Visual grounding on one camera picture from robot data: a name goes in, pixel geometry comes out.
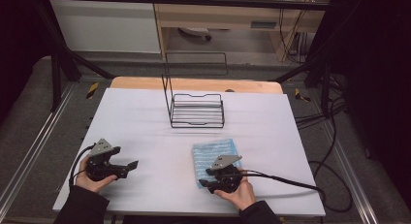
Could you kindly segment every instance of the black cable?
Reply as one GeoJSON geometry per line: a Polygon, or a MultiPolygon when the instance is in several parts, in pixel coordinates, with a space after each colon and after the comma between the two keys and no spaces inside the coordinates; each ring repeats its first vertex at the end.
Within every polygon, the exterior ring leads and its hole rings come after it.
{"type": "Polygon", "coordinates": [[[74,173],[75,173],[75,168],[76,168],[76,165],[78,164],[81,156],[84,154],[85,151],[92,149],[92,148],[94,147],[94,145],[91,145],[91,146],[86,147],[86,148],[85,148],[84,150],[82,150],[81,153],[77,156],[77,158],[76,158],[76,160],[75,160],[75,164],[73,164],[72,171],[70,172],[70,178],[69,178],[69,186],[70,186],[70,187],[72,187],[72,186],[75,184],[75,175],[74,175],[74,173]]]}
{"type": "Polygon", "coordinates": [[[230,177],[230,178],[233,178],[233,177],[265,177],[265,178],[271,178],[271,179],[273,179],[273,180],[277,180],[277,181],[280,181],[280,182],[283,182],[283,183],[287,183],[287,184],[290,184],[290,185],[294,185],[294,186],[297,186],[297,187],[303,187],[303,188],[308,188],[308,189],[311,189],[311,190],[315,190],[315,191],[317,191],[317,192],[319,192],[320,194],[321,194],[321,201],[323,202],[323,204],[325,203],[325,201],[326,201],[326,193],[323,191],[323,189],[321,189],[321,188],[319,188],[319,187],[317,187],[317,186],[314,186],[314,185],[309,185],[309,184],[306,184],[306,183],[301,183],[301,182],[296,182],[296,181],[292,181],[292,180],[290,180],[290,179],[287,179],[287,178],[283,178],[283,177],[279,177],[279,176],[269,176],[269,175],[266,175],[266,174],[263,174],[263,173],[259,173],[259,172],[256,172],[256,171],[252,171],[252,170],[243,170],[243,172],[252,172],[252,173],[255,173],[255,174],[232,174],[232,175],[223,175],[223,176],[216,176],[216,178],[218,179],[218,178],[222,178],[222,177],[230,177]]]}
{"type": "MultiPolygon", "coordinates": [[[[308,163],[309,164],[312,164],[312,163],[321,164],[321,162],[319,162],[319,161],[308,161],[308,163]]],[[[327,165],[325,163],[323,163],[323,167],[327,168],[330,172],[332,172],[341,181],[341,183],[344,185],[345,189],[348,192],[348,197],[349,197],[349,200],[350,200],[347,208],[337,209],[337,208],[332,208],[332,207],[328,206],[327,204],[324,204],[324,207],[326,207],[329,210],[334,211],[334,212],[346,212],[346,211],[350,210],[351,207],[354,204],[354,200],[353,200],[353,196],[352,196],[353,194],[351,193],[351,190],[348,187],[347,183],[344,181],[344,179],[341,176],[339,176],[339,174],[332,167],[330,167],[329,165],[327,165]]]]}
{"type": "MultiPolygon", "coordinates": [[[[338,101],[339,99],[342,99],[342,97],[338,97],[335,100],[332,101],[332,106],[331,106],[331,110],[333,109],[333,106],[335,104],[336,101],[338,101]]],[[[324,165],[324,162],[329,158],[329,156],[332,153],[332,150],[335,146],[335,139],[336,139],[336,127],[335,127],[335,120],[333,118],[333,111],[330,112],[330,120],[332,121],[332,129],[333,129],[333,133],[332,133],[332,145],[329,148],[329,151],[327,152],[326,156],[323,158],[323,160],[321,161],[320,165],[317,167],[317,169],[314,172],[314,178],[317,176],[318,171],[320,171],[321,167],[324,165]]]]}
{"type": "Polygon", "coordinates": [[[309,128],[309,127],[311,127],[311,126],[313,126],[313,125],[316,125],[316,124],[318,124],[318,123],[321,123],[323,120],[326,120],[326,119],[324,118],[324,119],[321,119],[321,120],[319,120],[319,121],[317,121],[317,122],[311,123],[311,124],[309,124],[309,125],[307,125],[307,126],[301,127],[301,128],[299,128],[299,130],[303,130],[303,129],[309,128]]]}
{"type": "MultiPolygon", "coordinates": [[[[346,107],[345,102],[341,102],[341,103],[338,103],[336,105],[336,108],[333,108],[333,110],[331,110],[331,109],[329,109],[329,110],[331,112],[333,112],[333,114],[337,114],[337,113],[340,113],[341,111],[343,111],[345,107],[346,107]]],[[[317,113],[317,114],[307,115],[307,116],[304,116],[304,117],[295,117],[295,118],[300,119],[300,120],[296,121],[297,126],[302,126],[303,124],[309,123],[313,120],[317,120],[317,119],[322,118],[322,117],[326,117],[326,116],[322,112],[320,112],[320,113],[317,113]]]]}

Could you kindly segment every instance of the finger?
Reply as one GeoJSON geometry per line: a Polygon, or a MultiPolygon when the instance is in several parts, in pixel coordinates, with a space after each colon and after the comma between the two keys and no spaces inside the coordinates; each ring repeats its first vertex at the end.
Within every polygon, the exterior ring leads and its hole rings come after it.
{"type": "Polygon", "coordinates": [[[111,176],[107,176],[104,179],[100,180],[98,183],[101,187],[104,187],[104,186],[111,184],[116,179],[117,179],[116,175],[111,175],[111,176]]]}
{"type": "Polygon", "coordinates": [[[226,200],[229,200],[229,197],[230,197],[229,193],[226,193],[222,190],[214,190],[214,194],[219,196],[220,198],[226,199],[226,200]]]}
{"type": "Polygon", "coordinates": [[[88,155],[85,156],[80,162],[79,162],[79,172],[82,172],[85,170],[87,167],[87,160],[88,160],[88,155]]]}

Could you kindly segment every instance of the black wire dish rack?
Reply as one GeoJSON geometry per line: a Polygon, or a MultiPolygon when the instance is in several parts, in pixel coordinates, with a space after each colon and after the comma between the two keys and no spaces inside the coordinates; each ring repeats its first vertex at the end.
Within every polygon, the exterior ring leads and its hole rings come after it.
{"type": "Polygon", "coordinates": [[[221,94],[174,93],[172,84],[172,77],[212,79],[227,76],[224,52],[168,52],[164,70],[162,81],[172,128],[224,127],[221,94]]]}

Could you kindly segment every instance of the table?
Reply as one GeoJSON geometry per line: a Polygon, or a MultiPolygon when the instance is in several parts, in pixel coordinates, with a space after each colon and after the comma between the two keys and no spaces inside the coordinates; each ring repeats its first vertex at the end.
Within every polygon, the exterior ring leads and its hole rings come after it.
{"type": "MultiPolygon", "coordinates": [[[[287,96],[281,94],[278,83],[173,79],[173,86],[174,90],[193,87],[185,91],[191,94],[204,93],[196,90],[200,87],[208,91],[230,88],[242,92],[221,92],[226,115],[224,128],[173,129],[161,79],[114,79],[80,148],[105,138],[112,145],[121,146],[121,152],[111,158],[113,164],[140,160],[127,178],[100,193],[111,200],[108,212],[237,215],[230,203],[209,194],[207,189],[199,189],[194,175],[193,144],[227,138],[234,140],[244,169],[315,184],[287,96]],[[245,84],[249,84],[251,92],[258,92],[255,85],[266,92],[273,88],[273,93],[246,92],[245,84]]],[[[257,199],[266,200],[278,215],[325,215],[317,192],[266,178],[249,180],[257,199]]],[[[67,181],[64,184],[53,207],[56,211],[61,210],[69,193],[67,181]]]]}

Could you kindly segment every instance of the aluminum rail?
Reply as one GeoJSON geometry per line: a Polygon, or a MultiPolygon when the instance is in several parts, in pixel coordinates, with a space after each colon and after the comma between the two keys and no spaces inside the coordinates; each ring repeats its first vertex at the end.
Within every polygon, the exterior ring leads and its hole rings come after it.
{"type": "MultiPolygon", "coordinates": [[[[321,112],[320,108],[320,98],[318,97],[317,93],[315,91],[309,90],[308,91],[311,99],[314,102],[315,107],[319,112],[321,112]]],[[[329,141],[332,141],[332,134],[333,134],[333,129],[332,129],[332,124],[329,119],[324,120],[323,122],[327,137],[329,141]]],[[[361,219],[363,220],[364,224],[378,224],[378,219],[377,216],[375,215],[375,212],[369,203],[368,198],[366,197],[366,194],[364,192],[363,187],[361,186],[361,183],[351,166],[350,160],[348,159],[348,156],[344,152],[344,149],[339,142],[338,138],[335,139],[335,146],[333,150],[333,155],[340,167],[340,170],[345,178],[345,181],[350,188],[352,194],[353,194],[353,199],[354,203],[357,206],[357,210],[359,212],[359,215],[361,219]]]]}

